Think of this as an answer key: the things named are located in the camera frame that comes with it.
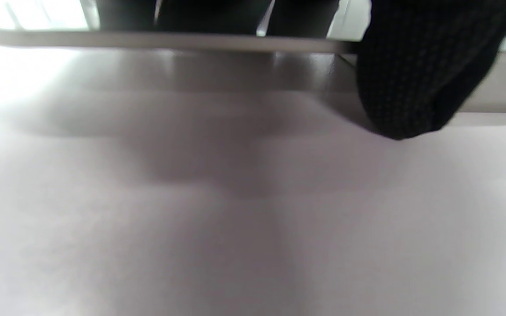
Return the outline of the person's left hand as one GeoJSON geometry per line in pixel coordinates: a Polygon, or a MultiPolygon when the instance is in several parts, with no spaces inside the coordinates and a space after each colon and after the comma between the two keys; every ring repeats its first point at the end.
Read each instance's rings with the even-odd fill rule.
{"type": "MultiPolygon", "coordinates": [[[[357,89],[383,136],[438,131],[496,61],[506,38],[506,0],[372,0],[357,54],[357,89]]],[[[98,0],[102,31],[323,39],[337,0],[98,0]]]]}

